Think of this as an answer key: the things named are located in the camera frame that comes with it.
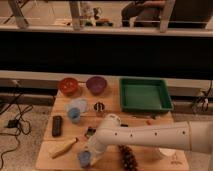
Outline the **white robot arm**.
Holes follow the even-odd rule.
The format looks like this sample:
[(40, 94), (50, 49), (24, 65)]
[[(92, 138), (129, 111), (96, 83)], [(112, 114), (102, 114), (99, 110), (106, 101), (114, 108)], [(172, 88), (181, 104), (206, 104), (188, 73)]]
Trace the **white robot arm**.
[(116, 114), (108, 114), (86, 147), (90, 161), (98, 161), (109, 145), (133, 145), (177, 149), (210, 154), (208, 171), (213, 171), (213, 122), (190, 121), (139, 127), (121, 127)]

